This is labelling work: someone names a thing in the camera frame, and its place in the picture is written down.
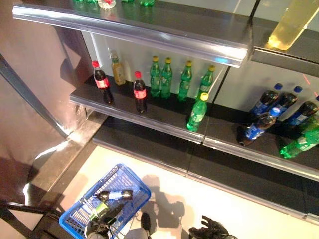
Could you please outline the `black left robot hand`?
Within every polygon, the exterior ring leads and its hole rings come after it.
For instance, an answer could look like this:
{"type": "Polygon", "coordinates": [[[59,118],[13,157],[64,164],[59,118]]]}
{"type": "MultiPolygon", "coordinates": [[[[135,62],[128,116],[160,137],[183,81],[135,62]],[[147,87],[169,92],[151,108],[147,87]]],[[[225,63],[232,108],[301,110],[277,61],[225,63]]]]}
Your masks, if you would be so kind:
{"type": "Polygon", "coordinates": [[[120,203],[114,207],[104,207],[100,211],[96,211],[91,222],[93,225],[109,226],[116,221],[116,216],[121,212],[124,204],[120,203]]]}

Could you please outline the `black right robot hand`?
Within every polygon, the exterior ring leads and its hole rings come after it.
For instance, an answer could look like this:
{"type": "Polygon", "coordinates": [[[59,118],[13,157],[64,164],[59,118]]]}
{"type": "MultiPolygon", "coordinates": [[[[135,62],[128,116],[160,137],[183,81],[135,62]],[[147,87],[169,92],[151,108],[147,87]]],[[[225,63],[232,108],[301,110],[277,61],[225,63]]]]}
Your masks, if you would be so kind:
{"type": "Polygon", "coordinates": [[[219,222],[202,215],[203,227],[189,228],[189,239],[224,239],[229,235],[228,230],[219,222]]]}

